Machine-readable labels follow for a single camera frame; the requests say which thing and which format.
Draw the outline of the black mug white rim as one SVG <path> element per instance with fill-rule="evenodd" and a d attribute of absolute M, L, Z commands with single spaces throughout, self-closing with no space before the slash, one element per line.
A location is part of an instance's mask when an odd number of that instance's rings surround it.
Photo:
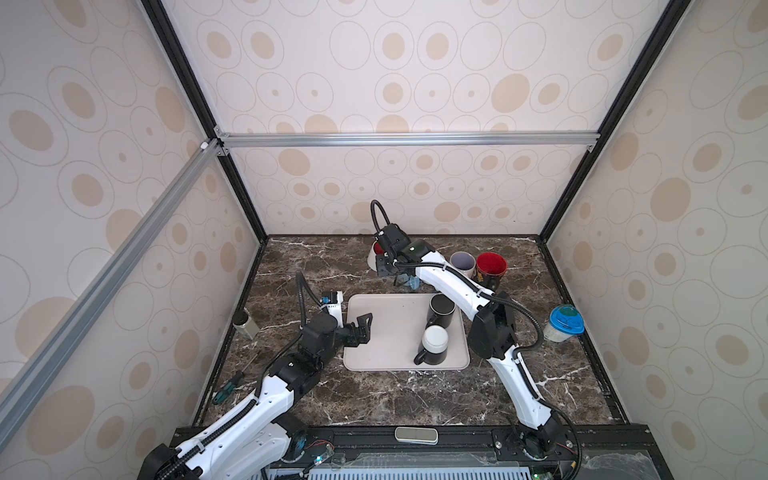
<path fill-rule="evenodd" d="M 439 293 L 431 297 L 429 302 L 429 312 L 427 326 L 440 326 L 447 329 L 453 319 L 456 304 L 446 295 Z"/>

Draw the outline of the pink iridescent mug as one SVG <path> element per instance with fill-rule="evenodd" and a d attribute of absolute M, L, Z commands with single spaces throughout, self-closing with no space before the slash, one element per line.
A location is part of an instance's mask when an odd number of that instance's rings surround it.
<path fill-rule="evenodd" d="M 475 257 L 464 251 L 458 251 L 451 255 L 450 264 L 462 273 L 465 277 L 473 279 L 476 274 L 476 259 Z"/>

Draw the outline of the blue butterfly mug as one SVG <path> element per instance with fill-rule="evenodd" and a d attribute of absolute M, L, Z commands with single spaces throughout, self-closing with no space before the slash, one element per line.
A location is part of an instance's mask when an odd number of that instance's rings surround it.
<path fill-rule="evenodd" d="M 403 274 L 402 280 L 403 284 L 411 290 L 418 290 L 420 288 L 421 281 L 415 276 Z"/>

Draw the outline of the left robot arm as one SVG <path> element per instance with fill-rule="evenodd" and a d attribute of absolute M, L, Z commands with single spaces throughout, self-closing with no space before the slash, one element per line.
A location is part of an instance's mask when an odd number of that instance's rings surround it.
<path fill-rule="evenodd" d="M 140 479 L 236 479 L 279 460 L 317 464 L 333 455 L 327 440 L 315 440 L 288 411 L 320 380 L 342 347 L 370 340 L 373 315 L 340 325 L 323 309 L 268 364 L 259 386 L 218 421 L 172 448 L 155 447 Z"/>

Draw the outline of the black skull mug red inside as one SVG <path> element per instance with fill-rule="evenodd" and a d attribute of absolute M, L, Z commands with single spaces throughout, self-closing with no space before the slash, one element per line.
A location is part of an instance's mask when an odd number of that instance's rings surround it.
<path fill-rule="evenodd" d="M 503 256 L 484 252 L 476 258 L 474 281 L 487 289 L 496 291 L 507 270 L 508 263 Z"/>

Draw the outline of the plain white mug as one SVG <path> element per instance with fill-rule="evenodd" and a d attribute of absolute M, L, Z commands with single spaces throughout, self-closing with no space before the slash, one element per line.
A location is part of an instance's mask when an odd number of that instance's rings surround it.
<path fill-rule="evenodd" d="M 371 245 L 371 248 L 369 250 L 367 260 L 366 260 L 368 267 L 372 271 L 374 272 L 378 271 L 377 261 L 380 256 L 384 255 L 384 253 L 385 251 L 380 247 L 380 245 L 376 241 L 374 241 L 373 244 Z"/>

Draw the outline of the black and white mug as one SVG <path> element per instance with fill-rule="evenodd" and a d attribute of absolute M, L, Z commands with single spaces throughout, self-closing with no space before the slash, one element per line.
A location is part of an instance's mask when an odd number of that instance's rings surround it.
<path fill-rule="evenodd" d="M 440 325 L 428 326 L 421 339 L 421 347 L 413 359 L 415 365 L 440 365 L 447 357 L 449 335 Z"/>

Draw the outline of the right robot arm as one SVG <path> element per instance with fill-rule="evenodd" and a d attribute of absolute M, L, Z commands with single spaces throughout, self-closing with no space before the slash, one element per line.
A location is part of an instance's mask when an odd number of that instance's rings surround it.
<path fill-rule="evenodd" d="M 410 239 L 391 223 L 375 233 L 387 268 L 434 287 L 472 321 L 469 348 L 487 360 L 510 396 L 519 421 L 517 435 L 534 460 L 550 455 L 563 433 L 530 375 L 522 353 L 541 344 L 543 332 L 533 315 L 505 293 L 495 294 L 450 265 L 429 243 Z"/>

